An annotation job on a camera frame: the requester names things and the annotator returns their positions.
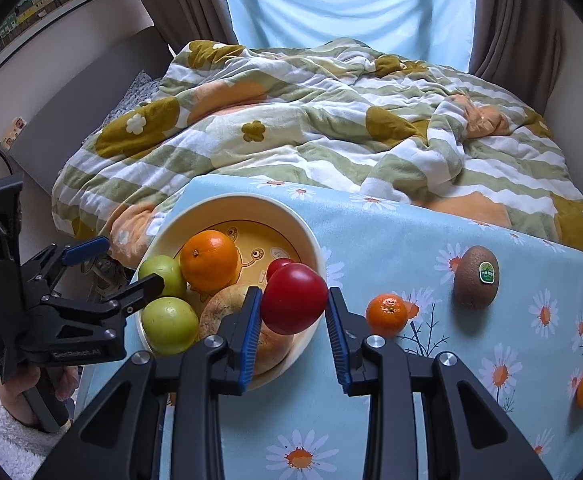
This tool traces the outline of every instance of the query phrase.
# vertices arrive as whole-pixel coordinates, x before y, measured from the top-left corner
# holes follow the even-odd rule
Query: white curtain
[[[476,0],[228,0],[240,43],[317,46],[340,36],[466,71]]]

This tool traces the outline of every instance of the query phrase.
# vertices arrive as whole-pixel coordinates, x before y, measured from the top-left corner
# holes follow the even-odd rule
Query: hand
[[[33,388],[40,379],[40,369],[28,364],[20,366],[16,376],[2,384],[0,380],[0,401],[5,409],[11,413],[15,420],[25,426],[36,426],[38,417],[31,409],[27,399],[22,394],[25,390]],[[56,399],[61,402],[73,395],[78,387],[78,367],[65,368],[58,384],[56,385]]]

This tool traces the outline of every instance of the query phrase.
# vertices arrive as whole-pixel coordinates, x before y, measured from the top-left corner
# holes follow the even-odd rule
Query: white fluffy sleeve
[[[47,434],[27,428],[0,403],[0,465],[13,480],[31,480],[44,457],[65,433]]]

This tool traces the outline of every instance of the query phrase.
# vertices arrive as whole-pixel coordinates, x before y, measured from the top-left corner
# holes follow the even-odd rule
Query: table
[[[424,351],[431,356],[444,350],[459,355],[510,414],[555,479],[571,479],[582,469],[583,410],[574,406],[572,397],[583,373],[583,253],[416,206],[267,178],[196,177],[171,215],[228,192],[261,193],[302,216],[322,247],[328,285],[343,290],[352,312],[363,314],[369,300],[381,292],[410,296],[419,307],[413,320],[421,327]],[[454,258],[478,244],[495,254],[501,272],[494,303],[480,312],[451,302]],[[125,331],[128,355],[142,349],[135,323],[136,317],[130,318]],[[433,325],[431,340],[427,323]],[[413,338],[409,325],[403,334]],[[401,344],[417,350],[412,340],[402,339]],[[120,366],[91,367],[81,385],[82,398],[93,399]],[[419,396],[415,403],[419,477],[424,480],[427,460]],[[308,348],[284,375],[242,397],[221,399],[227,480],[360,480],[368,406],[368,397],[343,395],[323,319]],[[172,420],[169,409],[162,480],[169,478]]]

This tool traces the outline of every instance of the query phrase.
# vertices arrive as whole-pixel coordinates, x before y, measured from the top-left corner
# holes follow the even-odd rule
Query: blanket
[[[349,38],[191,41],[150,102],[84,143],[52,193],[77,238],[136,267],[187,183],[297,182],[497,224],[583,251],[583,196],[542,116],[475,76]]]

